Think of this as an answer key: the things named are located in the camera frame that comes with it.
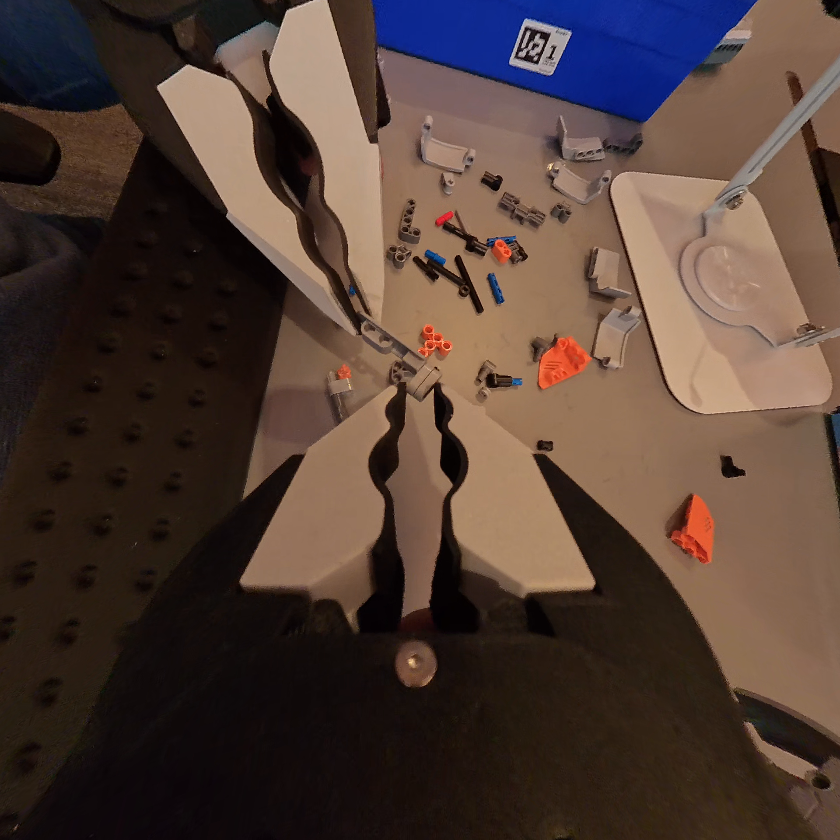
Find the grey tracked toy vehicle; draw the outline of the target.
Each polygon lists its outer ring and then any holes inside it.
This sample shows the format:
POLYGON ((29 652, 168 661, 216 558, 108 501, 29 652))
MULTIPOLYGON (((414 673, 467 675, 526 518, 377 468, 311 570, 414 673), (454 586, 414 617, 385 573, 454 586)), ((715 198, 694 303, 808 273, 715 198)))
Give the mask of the grey tracked toy vehicle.
POLYGON ((839 838, 839 737, 820 723, 770 698, 736 688, 742 717, 762 744, 803 762, 802 776, 779 772, 796 810, 819 838, 839 838))

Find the light grey curved panel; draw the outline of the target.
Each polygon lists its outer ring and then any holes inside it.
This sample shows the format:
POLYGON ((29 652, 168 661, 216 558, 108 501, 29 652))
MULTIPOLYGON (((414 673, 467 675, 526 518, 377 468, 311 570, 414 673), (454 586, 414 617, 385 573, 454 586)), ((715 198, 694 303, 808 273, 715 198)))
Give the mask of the light grey curved panel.
POLYGON ((476 150, 447 143, 434 137, 434 118, 428 114, 423 121, 419 139, 419 153, 423 163, 455 174, 463 174, 476 159, 476 150))
POLYGON ((605 170, 599 176, 587 180, 573 173, 560 160, 549 165, 547 175, 555 192, 580 205, 587 205, 603 194, 613 180, 613 173, 610 170, 605 170))
POLYGON ((623 368, 628 338, 639 326, 642 314, 642 309, 636 306, 612 308, 599 321, 591 355, 602 368, 609 371, 623 368))

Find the pile of small technic pieces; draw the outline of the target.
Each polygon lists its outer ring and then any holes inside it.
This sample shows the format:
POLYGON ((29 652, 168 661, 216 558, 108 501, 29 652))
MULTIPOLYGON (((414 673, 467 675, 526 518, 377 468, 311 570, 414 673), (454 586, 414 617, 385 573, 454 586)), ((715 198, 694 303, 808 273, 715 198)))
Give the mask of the pile of small technic pieces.
POLYGON ((426 278, 430 279, 431 281, 436 281, 440 277, 444 277, 445 279, 449 280, 450 282, 454 283, 458 288, 458 294, 462 298, 469 299, 473 309, 475 310, 476 314, 482 314, 484 312, 484 306, 480 301, 476 288, 470 278, 468 278, 465 274, 456 273, 451 269, 446 268, 444 265, 438 263, 434 259, 430 259, 426 257, 425 259, 421 259, 418 256, 413 257, 414 265, 423 272, 426 278))

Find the grey toy hub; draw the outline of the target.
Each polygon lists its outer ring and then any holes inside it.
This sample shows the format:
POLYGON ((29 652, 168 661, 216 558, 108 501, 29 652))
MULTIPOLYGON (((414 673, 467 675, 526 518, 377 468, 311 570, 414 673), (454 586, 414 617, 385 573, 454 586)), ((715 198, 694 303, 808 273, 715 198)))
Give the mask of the grey toy hub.
POLYGON ((699 63, 698 70, 729 63, 748 44, 752 36, 752 20, 744 17, 719 41, 710 54, 699 63))

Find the black dimpled pad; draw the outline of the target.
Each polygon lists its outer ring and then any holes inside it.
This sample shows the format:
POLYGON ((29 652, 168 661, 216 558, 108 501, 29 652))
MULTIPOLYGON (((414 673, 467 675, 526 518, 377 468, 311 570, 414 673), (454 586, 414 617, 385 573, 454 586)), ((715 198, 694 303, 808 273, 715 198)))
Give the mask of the black dimpled pad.
POLYGON ((142 142, 3 483, 2 838, 152 594, 241 497, 286 288, 142 142))

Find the blue storage bin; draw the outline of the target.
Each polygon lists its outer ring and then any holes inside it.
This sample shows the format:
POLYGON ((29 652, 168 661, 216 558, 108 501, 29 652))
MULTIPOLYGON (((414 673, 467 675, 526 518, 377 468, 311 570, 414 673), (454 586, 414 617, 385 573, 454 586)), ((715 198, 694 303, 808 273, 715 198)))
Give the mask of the blue storage bin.
POLYGON ((645 122, 751 1, 373 1, 380 46, 645 122))

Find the dark grey double cross block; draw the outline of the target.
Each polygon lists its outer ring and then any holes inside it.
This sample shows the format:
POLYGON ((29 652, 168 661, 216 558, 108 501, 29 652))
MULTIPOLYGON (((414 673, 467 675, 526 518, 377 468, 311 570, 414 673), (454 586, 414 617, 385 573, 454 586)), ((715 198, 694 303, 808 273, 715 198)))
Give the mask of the dark grey double cross block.
POLYGON ((523 203, 520 197, 510 192, 502 194, 498 206, 511 220, 519 222, 520 225, 528 224, 531 227, 539 228, 544 224, 545 213, 543 211, 535 206, 523 203))

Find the person's left forearm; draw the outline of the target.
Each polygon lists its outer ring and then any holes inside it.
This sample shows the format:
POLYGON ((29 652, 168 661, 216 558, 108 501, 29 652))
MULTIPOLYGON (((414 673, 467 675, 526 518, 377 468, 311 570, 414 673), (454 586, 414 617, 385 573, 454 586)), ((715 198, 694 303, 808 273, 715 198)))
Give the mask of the person's left forearm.
POLYGON ((1 2, 1 102, 66 112, 120 104, 72 2, 1 2))

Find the orange flat panel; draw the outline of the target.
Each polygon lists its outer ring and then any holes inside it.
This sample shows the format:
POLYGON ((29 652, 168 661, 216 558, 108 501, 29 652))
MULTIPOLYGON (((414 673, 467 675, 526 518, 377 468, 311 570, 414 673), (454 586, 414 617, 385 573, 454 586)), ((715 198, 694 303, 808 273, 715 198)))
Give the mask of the orange flat panel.
POLYGON ((544 391, 582 373, 592 357, 573 337, 558 338, 539 359, 538 387, 544 391))

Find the white book stand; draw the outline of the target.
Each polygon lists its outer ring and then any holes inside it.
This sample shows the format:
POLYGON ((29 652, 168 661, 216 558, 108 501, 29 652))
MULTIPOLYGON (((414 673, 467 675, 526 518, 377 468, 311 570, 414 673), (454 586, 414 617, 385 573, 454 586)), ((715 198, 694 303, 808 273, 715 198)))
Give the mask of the white book stand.
POLYGON ((825 404, 833 376, 751 185, 838 89, 835 59, 729 182, 627 171, 610 197, 671 395, 700 415, 825 404))

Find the dark grey L-shaped beam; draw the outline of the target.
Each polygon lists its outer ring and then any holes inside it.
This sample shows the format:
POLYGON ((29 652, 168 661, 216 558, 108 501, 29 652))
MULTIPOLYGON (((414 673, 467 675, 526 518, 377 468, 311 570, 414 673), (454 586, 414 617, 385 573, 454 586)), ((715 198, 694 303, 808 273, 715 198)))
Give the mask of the dark grey L-shaped beam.
POLYGON ((393 357, 391 378, 395 382, 410 381, 426 364, 425 357, 383 329, 366 313, 359 314, 360 336, 374 350, 393 357))

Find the light grey boxy panel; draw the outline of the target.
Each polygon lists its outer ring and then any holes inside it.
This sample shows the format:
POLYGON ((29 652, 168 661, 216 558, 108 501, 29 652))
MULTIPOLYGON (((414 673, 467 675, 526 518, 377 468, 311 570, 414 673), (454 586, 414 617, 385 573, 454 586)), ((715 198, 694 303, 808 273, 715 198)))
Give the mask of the light grey boxy panel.
POLYGON ((596 246, 591 250, 587 269, 589 292, 600 298, 623 300, 631 292, 618 286, 620 256, 608 249, 596 246))

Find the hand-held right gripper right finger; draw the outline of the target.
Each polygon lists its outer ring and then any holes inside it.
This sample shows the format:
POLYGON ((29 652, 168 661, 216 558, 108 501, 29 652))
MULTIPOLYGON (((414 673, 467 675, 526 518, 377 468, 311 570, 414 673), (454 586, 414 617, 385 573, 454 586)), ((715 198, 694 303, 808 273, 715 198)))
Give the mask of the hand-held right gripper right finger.
POLYGON ((449 480, 434 568, 434 623, 476 632, 498 607, 537 595, 590 595, 595 577, 537 456, 486 411, 434 388, 440 468, 449 480))

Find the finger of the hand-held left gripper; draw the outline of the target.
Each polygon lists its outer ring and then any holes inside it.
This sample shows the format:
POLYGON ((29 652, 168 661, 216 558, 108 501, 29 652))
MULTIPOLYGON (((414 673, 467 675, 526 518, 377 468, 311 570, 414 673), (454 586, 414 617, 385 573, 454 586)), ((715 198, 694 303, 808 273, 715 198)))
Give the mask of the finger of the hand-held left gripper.
POLYGON ((385 294, 382 158, 365 131, 329 2, 291 8, 268 58, 280 104, 316 153, 308 213, 325 256, 374 318, 385 294))
POLYGON ((349 294, 277 169, 268 111, 234 78, 192 65, 164 80, 158 92, 227 220, 324 315, 359 335, 361 320, 349 294))

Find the orange curved panel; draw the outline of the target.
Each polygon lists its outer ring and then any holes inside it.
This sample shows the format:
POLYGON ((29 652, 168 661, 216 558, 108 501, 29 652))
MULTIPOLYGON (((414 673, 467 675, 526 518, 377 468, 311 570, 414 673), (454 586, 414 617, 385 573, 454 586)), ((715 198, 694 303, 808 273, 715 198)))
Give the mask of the orange curved panel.
POLYGON ((670 534, 670 541, 700 564, 710 564, 715 548, 716 523, 706 502, 696 493, 686 500, 679 527, 670 534))

